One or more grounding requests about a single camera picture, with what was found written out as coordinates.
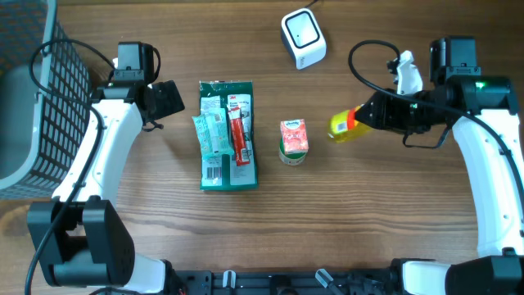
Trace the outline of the red white stick sachet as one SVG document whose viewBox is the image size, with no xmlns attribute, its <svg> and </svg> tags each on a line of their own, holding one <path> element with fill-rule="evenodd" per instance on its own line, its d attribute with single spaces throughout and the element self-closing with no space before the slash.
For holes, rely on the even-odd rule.
<svg viewBox="0 0 524 295">
<path fill-rule="evenodd" d="M 233 148 L 235 152 L 237 166 L 248 165 L 250 163 L 250 158 L 247 150 L 246 140 L 244 137 L 241 109 L 239 107 L 231 108 L 228 111 L 228 116 L 233 136 Z"/>
</svg>

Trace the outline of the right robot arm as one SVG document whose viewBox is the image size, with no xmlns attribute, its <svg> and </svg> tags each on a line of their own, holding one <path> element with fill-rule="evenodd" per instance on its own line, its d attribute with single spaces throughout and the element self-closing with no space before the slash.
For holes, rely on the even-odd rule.
<svg viewBox="0 0 524 295">
<path fill-rule="evenodd" d="M 411 52 L 386 66 L 395 87 L 375 86 L 355 113 L 372 129 L 407 138 L 442 125 L 462 153 L 477 215 L 477 258 L 458 264 L 395 259 L 387 294 L 520 294 L 523 291 L 523 155 L 517 95 L 509 78 L 483 75 L 475 40 L 449 36 L 430 46 L 426 90 Z"/>
</svg>

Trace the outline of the light green wipes pack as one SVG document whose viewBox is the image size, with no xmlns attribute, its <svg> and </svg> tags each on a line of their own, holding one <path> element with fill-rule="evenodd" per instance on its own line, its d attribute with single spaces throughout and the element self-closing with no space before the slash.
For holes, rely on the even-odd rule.
<svg viewBox="0 0 524 295">
<path fill-rule="evenodd" d="M 209 109 L 199 116 L 193 116 L 192 120 L 203 160 L 234 154 L 224 108 Z"/>
</svg>

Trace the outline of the green gloves package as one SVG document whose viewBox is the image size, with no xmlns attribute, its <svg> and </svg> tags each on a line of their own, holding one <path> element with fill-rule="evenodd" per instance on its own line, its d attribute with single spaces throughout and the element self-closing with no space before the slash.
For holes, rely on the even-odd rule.
<svg viewBox="0 0 524 295">
<path fill-rule="evenodd" d="M 232 156 L 203 160 L 201 158 L 200 189 L 204 191 L 235 191 L 258 187 L 258 171 L 254 145 L 254 98 L 250 81 L 201 81 L 199 84 L 200 114 L 212 108 L 224 108 L 228 120 L 228 132 L 233 144 L 228 111 L 241 109 L 244 137 L 250 163 L 237 166 L 235 152 Z"/>
</svg>

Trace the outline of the yellow liquid glass bottle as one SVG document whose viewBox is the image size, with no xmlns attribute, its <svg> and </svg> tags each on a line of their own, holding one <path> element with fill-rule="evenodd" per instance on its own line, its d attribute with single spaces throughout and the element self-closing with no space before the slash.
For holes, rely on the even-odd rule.
<svg viewBox="0 0 524 295">
<path fill-rule="evenodd" d="M 355 119 L 357 106 L 334 115 L 327 125 L 327 136 L 335 143 L 345 143 L 367 134 L 371 128 Z"/>
</svg>

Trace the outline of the green white round can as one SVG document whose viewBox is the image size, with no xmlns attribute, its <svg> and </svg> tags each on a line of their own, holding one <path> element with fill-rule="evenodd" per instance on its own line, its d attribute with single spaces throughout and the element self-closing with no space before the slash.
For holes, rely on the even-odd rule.
<svg viewBox="0 0 524 295">
<path fill-rule="evenodd" d="M 286 154 L 284 150 L 283 140 L 281 139 L 279 143 L 279 158 L 286 165 L 298 166 L 305 160 L 306 152 Z"/>
</svg>

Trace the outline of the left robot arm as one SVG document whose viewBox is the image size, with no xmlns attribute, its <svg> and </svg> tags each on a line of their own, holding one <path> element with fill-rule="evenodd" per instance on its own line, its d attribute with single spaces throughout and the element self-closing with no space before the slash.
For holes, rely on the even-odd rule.
<svg viewBox="0 0 524 295">
<path fill-rule="evenodd" d="M 160 53 L 152 45 L 121 42 L 106 82 L 81 105 L 88 125 L 69 174 L 48 202 L 28 211 L 35 254 L 24 292 L 40 269 L 53 287 L 92 287 L 96 294 L 183 294 L 187 287 L 167 260 L 136 252 L 115 209 L 125 162 L 141 131 L 182 111 L 174 81 L 160 83 Z"/>
</svg>

